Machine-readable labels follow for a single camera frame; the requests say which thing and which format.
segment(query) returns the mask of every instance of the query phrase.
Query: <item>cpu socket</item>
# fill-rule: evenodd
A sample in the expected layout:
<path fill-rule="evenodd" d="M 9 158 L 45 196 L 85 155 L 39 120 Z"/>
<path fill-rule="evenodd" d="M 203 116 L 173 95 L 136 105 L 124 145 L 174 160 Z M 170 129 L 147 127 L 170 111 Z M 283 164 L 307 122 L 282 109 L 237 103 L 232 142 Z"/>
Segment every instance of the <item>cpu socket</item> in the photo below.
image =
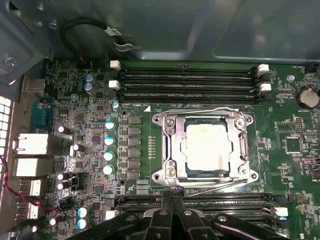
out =
<path fill-rule="evenodd" d="M 220 187 L 256 181 L 250 169 L 247 126 L 253 117 L 238 109 L 171 109 L 152 117 L 162 131 L 162 169 L 152 179 L 168 187 Z"/>

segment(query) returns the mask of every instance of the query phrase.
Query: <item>electrolytic capacitor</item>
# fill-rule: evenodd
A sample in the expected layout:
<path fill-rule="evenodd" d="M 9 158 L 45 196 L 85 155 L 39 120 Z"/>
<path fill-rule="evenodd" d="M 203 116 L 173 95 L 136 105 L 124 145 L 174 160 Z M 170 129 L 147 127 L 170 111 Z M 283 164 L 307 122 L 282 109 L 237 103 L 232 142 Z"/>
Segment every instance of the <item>electrolytic capacitor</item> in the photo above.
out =
<path fill-rule="evenodd" d="M 93 94 L 95 92 L 94 86 L 92 86 L 92 84 L 89 82 L 83 85 L 83 89 L 87 94 Z"/>
<path fill-rule="evenodd" d="M 116 140 L 112 137 L 112 136 L 107 136 L 105 139 L 104 139 L 104 143 L 105 145 L 107 146 L 112 146 L 113 144 L 115 144 Z"/>
<path fill-rule="evenodd" d="M 106 161 L 111 161 L 115 158 L 115 154 L 112 152 L 112 151 L 106 151 L 103 155 L 103 158 L 106 160 Z"/>
<path fill-rule="evenodd" d="M 58 190 L 68 189 L 70 188 L 70 183 L 67 181 L 60 182 L 56 185 L 56 188 Z"/>
<path fill-rule="evenodd" d="M 119 103 L 114 101 L 112 104 L 111 104 L 111 107 L 112 107 L 112 110 L 113 111 L 117 111 L 119 109 Z"/>
<path fill-rule="evenodd" d="M 105 128 L 108 130 L 114 130 L 116 128 L 116 124 L 114 121 L 111 121 L 111 120 L 106 121 Z"/>
<path fill-rule="evenodd" d="M 85 76 L 84 76 L 84 80 L 85 80 L 87 83 L 91 83 L 91 84 L 94 84 L 94 83 L 95 83 L 94 76 L 92 76 L 91 74 L 85 75 Z"/>
<path fill-rule="evenodd" d="M 105 174 L 105 175 L 110 175 L 110 174 L 112 174 L 112 172 L 114 171 L 114 166 L 112 166 L 112 165 L 107 165 L 107 166 L 105 166 L 104 168 L 103 168 L 103 173 Z"/>
<path fill-rule="evenodd" d="M 59 173 L 56 176 L 56 179 L 58 180 L 69 180 L 71 178 L 71 174 L 69 172 L 63 172 L 63 173 Z"/>
<path fill-rule="evenodd" d="M 60 126 L 58 128 L 58 132 L 61 134 L 66 134 L 66 135 L 70 135 L 71 134 L 71 129 L 65 126 Z"/>
<path fill-rule="evenodd" d="M 85 149 L 86 149 L 85 146 L 82 145 L 82 144 L 74 144 L 74 145 L 73 145 L 73 150 L 74 150 L 74 151 L 83 152 Z"/>
<path fill-rule="evenodd" d="M 59 213 L 50 219 L 49 224 L 51 226 L 54 226 L 54 225 L 62 222 L 63 220 L 64 220 L 64 216 L 61 213 Z"/>
<path fill-rule="evenodd" d="M 79 216 L 79 218 L 84 218 L 85 216 L 87 216 L 89 214 L 89 207 L 88 206 L 82 206 L 78 209 L 77 214 Z"/>
<path fill-rule="evenodd" d="M 89 224 L 89 219 L 84 217 L 78 220 L 76 226 L 78 229 L 85 229 Z"/>

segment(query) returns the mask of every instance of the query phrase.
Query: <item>green circuit board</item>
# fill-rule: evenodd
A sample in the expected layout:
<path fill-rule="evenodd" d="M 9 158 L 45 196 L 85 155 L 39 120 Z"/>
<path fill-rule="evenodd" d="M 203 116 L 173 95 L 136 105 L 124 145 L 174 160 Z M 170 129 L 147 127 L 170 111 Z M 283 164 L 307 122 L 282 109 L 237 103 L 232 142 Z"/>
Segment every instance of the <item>green circuit board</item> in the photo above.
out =
<path fill-rule="evenodd" d="M 131 68 L 176 68 L 186 63 L 123 61 L 121 64 Z M 248 70 L 256 66 L 202 62 L 187 64 L 191 69 L 224 70 Z M 274 195 L 299 193 L 302 199 L 283 206 L 289 211 L 289 228 L 280 229 L 280 232 L 288 234 L 292 240 L 320 239 L 320 167 L 308 162 L 319 157 L 320 108 L 302 109 L 296 102 L 296 94 L 302 87 L 312 86 L 320 90 L 320 77 L 316 73 L 305 74 L 304 67 L 298 65 L 269 65 L 272 88 L 269 92 L 270 100 L 254 105 L 125 103 L 120 104 L 115 111 L 111 103 L 116 96 L 108 90 L 108 81 L 113 73 L 106 71 L 105 63 L 91 62 L 89 69 L 80 69 L 74 61 L 56 60 L 48 69 L 54 73 L 53 81 L 58 89 L 58 97 L 52 103 L 53 133 L 59 135 L 57 130 L 61 125 L 70 127 L 72 136 L 64 138 L 86 147 L 85 153 L 64 158 L 64 170 L 89 174 L 85 190 L 77 192 L 75 196 L 75 207 L 90 207 L 91 225 L 102 221 L 107 199 L 117 195 L 158 195 L 168 189 L 151 179 L 151 174 L 162 165 L 161 128 L 152 123 L 155 113 L 178 108 L 230 107 L 240 109 L 254 118 L 254 123 L 247 128 L 249 159 L 250 168 L 259 174 L 257 181 L 236 191 L 268 192 Z M 95 79 L 93 94 L 83 90 L 86 74 L 91 74 Z M 288 81 L 288 75 L 293 75 L 295 80 Z M 72 101 L 72 94 L 78 94 L 79 99 Z M 123 139 L 122 131 L 128 128 L 126 124 L 123 125 L 123 120 L 129 121 L 131 117 L 139 119 L 133 124 L 140 128 L 140 155 L 136 157 L 140 162 L 139 179 L 122 181 L 119 177 L 122 173 L 119 168 L 120 141 Z M 106 121 L 113 121 L 116 128 L 106 130 Z M 116 144 L 107 147 L 104 143 L 107 136 L 116 139 Z M 106 151 L 115 154 L 114 160 L 108 163 L 104 159 Z M 114 168 L 113 174 L 109 176 L 103 173 L 106 164 Z M 76 218 L 73 218 L 46 228 L 44 236 L 47 239 L 63 240 L 78 232 Z"/>

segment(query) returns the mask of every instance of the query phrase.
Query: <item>motherboard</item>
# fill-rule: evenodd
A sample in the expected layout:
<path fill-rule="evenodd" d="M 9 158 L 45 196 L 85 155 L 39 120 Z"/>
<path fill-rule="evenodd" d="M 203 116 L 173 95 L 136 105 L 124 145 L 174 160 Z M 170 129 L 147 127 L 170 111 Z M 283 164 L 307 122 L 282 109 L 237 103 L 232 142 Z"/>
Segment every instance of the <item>motherboard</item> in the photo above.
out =
<path fill-rule="evenodd" d="M 208 217 L 230 213 L 292 240 L 320 239 L 317 71 L 112 62 L 46 66 L 54 97 L 34 102 L 30 129 L 66 140 L 47 198 L 72 203 L 54 222 L 56 213 L 45 216 L 42 239 L 67 239 L 122 212 L 142 216 L 177 187 Z M 65 184 L 66 174 L 83 174 L 82 188 Z"/>

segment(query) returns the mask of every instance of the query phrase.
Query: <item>cable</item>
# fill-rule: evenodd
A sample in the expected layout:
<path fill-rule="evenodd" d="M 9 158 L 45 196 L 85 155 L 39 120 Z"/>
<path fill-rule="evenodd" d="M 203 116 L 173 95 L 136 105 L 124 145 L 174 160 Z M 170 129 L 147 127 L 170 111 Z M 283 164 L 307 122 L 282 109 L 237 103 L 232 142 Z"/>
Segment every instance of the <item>cable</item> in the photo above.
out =
<path fill-rule="evenodd" d="M 91 18 L 84 18 L 84 17 L 79 17 L 76 19 L 73 19 L 69 22 L 67 22 L 66 24 L 64 24 L 63 26 L 61 26 L 60 28 L 60 39 L 62 41 L 62 43 L 64 44 L 64 46 L 73 54 L 75 55 L 77 58 L 79 58 L 82 62 L 85 62 L 84 57 L 78 52 L 78 50 L 67 40 L 67 36 L 66 33 L 69 29 L 78 26 L 78 25 L 91 25 L 91 26 L 95 26 L 98 27 L 102 30 L 107 30 L 108 29 L 108 25 L 106 25 L 104 22 L 101 22 L 99 20 L 95 20 L 95 19 L 91 19 Z M 122 40 L 122 38 L 120 36 L 110 36 L 114 43 L 117 45 L 125 45 L 126 43 Z M 127 56 L 132 59 L 133 55 L 130 53 L 127 53 Z"/>
<path fill-rule="evenodd" d="M 222 186 L 214 187 L 214 188 L 211 188 L 211 189 L 206 190 L 206 191 L 198 191 L 198 192 L 195 192 L 195 193 L 184 195 L 184 198 L 190 198 L 190 197 L 194 197 L 194 196 L 198 196 L 198 195 L 202 195 L 202 194 L 208 194 L 208 193 L 219 191 L 219 190 L 225 189 L 225 188 L 229 188 L 229 187 L 241 184 L 241 183 L 246 183 L 247 181 L 248 181 L 248 179 L 236 180 L 236 181 L 231 182 L 229 184 L 225 184 L 225 185 L 222 185 Z"/>
<path fill-rule="evenodd" d="M 41 209 L 43 211 L 52 212 L 52 211 L 58 210 L 54 207 L 44 207 L 39 202 L 31 200 L 31 199 L 27 198 L 26 196 L 24 196 L 23 194 L 16 192 L 11 187 L 9 187 L 8 186 L 8 178 L 9 178 L 8 163 L 2 155 L 0 155 L 0 160 L 1 160 L 1 165 L 4 167 L 3 184 L 2 184 L 3 188 L 5 188 L 9 193 L 15 195 L 16 197 L 21 198 L 24 202 L 30 203 L 34 206 L 37 206 L 37 207 L 39 207 L 39 209 Z"/>

